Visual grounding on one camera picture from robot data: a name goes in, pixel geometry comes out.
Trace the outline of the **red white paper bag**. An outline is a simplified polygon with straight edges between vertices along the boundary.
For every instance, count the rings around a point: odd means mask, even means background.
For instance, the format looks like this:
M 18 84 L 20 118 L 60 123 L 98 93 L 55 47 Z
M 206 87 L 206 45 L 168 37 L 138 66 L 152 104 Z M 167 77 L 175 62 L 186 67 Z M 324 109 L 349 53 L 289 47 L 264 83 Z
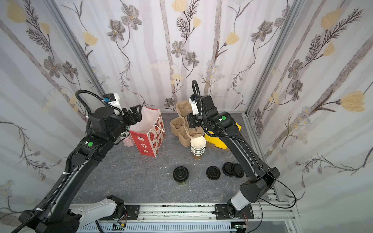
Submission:
M 160 110 L 144 107 L 142 120 L 130 127 L 131 137 L 140 154 L 156 157 L 166 136 Z

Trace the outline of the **green paper coffee cup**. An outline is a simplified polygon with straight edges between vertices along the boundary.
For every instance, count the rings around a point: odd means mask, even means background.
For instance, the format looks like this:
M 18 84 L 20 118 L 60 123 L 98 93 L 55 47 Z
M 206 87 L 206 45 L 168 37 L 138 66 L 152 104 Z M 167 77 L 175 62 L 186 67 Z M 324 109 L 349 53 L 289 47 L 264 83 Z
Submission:
M 183 182 L 176 182 L 178 185 L 185 185 L 187 183 L 187 181 L 183 181 Z

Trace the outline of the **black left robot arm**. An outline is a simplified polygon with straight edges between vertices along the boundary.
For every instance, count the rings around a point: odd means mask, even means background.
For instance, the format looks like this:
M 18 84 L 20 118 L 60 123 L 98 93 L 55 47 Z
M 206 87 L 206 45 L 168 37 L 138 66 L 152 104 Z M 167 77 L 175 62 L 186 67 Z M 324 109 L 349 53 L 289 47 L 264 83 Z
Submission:
M 76 232 L 82 226 L 83 215 L 70 208 L 74 197 L 127 127 L 142 120 L 141 105 L 130 110 L 110 105 L 113 93 L 99 97 L 91 91 L 78 90 L 75 96 L 88 113 L 86 136 L 67 157 L 65 170 L 42 202 L 21 213 L 21 224 L 13 230 L 15 233 L 25 227 L 37 233 Z

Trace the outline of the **black cup lid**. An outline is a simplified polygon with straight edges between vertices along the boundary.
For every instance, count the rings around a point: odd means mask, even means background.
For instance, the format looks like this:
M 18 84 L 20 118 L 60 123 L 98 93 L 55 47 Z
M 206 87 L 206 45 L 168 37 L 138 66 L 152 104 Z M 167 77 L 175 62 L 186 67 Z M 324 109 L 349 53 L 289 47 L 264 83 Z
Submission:
M 184 183 L 189 178 L 189 171 L 184 166 L 179 166 L 173 171 L 173 178 L 177 183 Z

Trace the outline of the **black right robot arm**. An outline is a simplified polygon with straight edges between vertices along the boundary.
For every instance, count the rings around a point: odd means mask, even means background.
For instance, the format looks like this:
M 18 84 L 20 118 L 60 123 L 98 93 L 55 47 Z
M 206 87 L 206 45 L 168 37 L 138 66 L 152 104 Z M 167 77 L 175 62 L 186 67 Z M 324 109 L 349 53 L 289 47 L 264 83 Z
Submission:
M 193 95 L 189 103 L 192 113 L 188 114 L 190 128 L 201 127 L 205 134 L 219 138 L 232 152 L 242 167 L 247 181 L 241 184 L 238 193 L 227 203 L 228 215 L 237 218 L 243 209 L 257 202 L 278 182 L 280 172 L 269 167 L 246 142 L 227 112 L 219 113 L 210 95 L 202 96 L 196 80 L 192 81 Z

